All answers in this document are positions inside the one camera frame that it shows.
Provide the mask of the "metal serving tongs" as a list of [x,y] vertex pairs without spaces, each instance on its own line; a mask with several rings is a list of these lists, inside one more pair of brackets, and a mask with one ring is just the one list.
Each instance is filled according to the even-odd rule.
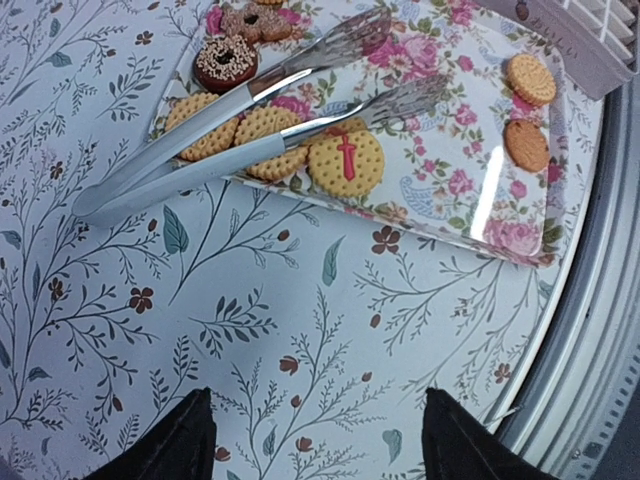
[[336,25],[257,77],[204,106],[156,140],[141,146],[118,170],[81,192],[72,213],[82,221],[112,226],[182,191],[262,163],[352,117],[367,124],[404,119],[433,109],[448,85],[434,74],[349,103],[324,117],[232,145],[240,114],[312,74],[351,64],[373,53],[389,35],[391,12],[377,7]]

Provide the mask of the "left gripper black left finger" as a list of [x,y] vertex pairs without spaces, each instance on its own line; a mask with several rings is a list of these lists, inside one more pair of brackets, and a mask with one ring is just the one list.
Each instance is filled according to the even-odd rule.
[[128,450],[89,479],[210,479],[217,426],[211,390],[194,389]]

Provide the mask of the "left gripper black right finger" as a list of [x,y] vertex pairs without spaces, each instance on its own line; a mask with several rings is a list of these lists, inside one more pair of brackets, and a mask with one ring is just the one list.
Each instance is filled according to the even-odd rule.
[[421,441],[428,480],[554,478],[506,448],[442,389],[426,390]]

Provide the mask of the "floral cookie tray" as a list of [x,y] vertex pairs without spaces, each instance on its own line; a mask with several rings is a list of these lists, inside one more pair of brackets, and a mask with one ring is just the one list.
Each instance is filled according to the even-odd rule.
[[[561,84],[562,57],[525,27],[469,1],[393,1],[390,9],[392,31],[377,52],[283,89],[258,122],[269,124],[275,113],[328,116],[434,74],[448,78],[441,101],[405,120],[333,126],[298,151],[301,165],[281,179],[245,170],[235,180],[515,263],[552,265],[565,235],[565,93],[535,106],[514,92],[507,68],[528,55]],[[328,195],[310,176],[309,147],[360,130],[382,146],[382,181],[360,197]]]

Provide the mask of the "metal divided cookie tin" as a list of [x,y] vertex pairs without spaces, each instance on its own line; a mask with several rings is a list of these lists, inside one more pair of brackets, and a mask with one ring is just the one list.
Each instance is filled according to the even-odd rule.
[[601,100],[639,75],[637,1],[480,1],[541,35],[562,55],[569,77]]

